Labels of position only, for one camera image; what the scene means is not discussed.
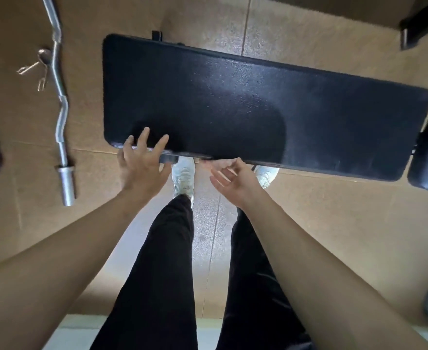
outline white sneaker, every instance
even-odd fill
[[[172,167],[173,197],[186,194],[194,202],[194,159],[192,157],[178,157],[178,163]]]
[[[279,173],[279,169],[275,167],[256,166],[254,169],[256,178],[261,187],[267,188]]]

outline person's left arm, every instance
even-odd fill
[[[0,264],[0,349],[39,350],[100,271],[136,214],[159,193],[170,164],[159,172],[168,141],[147,151],[149,129],[118,154],[122,191],[98,209]]]

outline person's right arm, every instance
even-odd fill
[[[211,182],[242,209],[282,290],[319,349],[428,349],[367,282],[305,232],[241,160],[211,170]]]

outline pant leg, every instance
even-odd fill
[[[227,304],[217,350],[311,349],[246,214],[232,230]]]
[[[154,220],[91,350],[197,350],[193,236],[191,202],[179,195]]]

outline brown floor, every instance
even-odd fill
[[[76,161],[76,205],[62,207],[54,170],[58,113],[40,71],[16,70],[51,44],[41,0],[0,0],[0,261],[27,248],[114,196],[115,150],[102,135],[100,47],[108,33],[150,37],[428,87],[428,36],[399,51],[396,30],[300,9],[271,0],[57,0],[63,23],[63,73],[70,99],[66,128]],[[226,300],[229,237],[236,212],[196,176],[197,233],[193,251],[198,317],[221,318]],[[428,192],[282,170],[269,193],[311,235],[342,259],[415,324],[425,324],[428,289]],[[104,270],[73,312],[108,312],[148,227],[170,200],[171,183],[136,217]]]

